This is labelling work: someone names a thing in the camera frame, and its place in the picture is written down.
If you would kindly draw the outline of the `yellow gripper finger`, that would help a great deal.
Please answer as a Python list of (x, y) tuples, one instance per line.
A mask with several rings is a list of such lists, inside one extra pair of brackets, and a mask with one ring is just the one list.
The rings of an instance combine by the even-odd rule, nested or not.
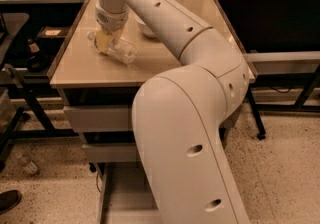
[(105, 29), (97, 29), (94, 37), (94, 45), (96, 49), (104, 54), (107, 54), (108, 51), (116, 46), (121, 39), (123, 30), (119, 29), (115, 32), (110, 32)]

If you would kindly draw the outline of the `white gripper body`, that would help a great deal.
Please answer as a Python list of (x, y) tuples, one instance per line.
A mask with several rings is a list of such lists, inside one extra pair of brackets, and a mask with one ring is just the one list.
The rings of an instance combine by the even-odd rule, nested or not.
[(115, 32), (124, 27), (128, 20), (129, 8), (125, 7), (119, 13), (112, 13), (101, 7), (99, 3), (95, 6), (96, 21), (107, 31)]

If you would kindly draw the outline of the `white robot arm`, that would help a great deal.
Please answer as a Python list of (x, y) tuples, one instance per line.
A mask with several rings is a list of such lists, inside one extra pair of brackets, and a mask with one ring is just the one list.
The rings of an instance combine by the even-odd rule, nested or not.
[(243, 54), (175, 0), (99, 0), (109, 31), (129, 6), (180, 62), (132, 105), (136, 146), (163, 224), (250, 224), (219, 128), (248, 89)]

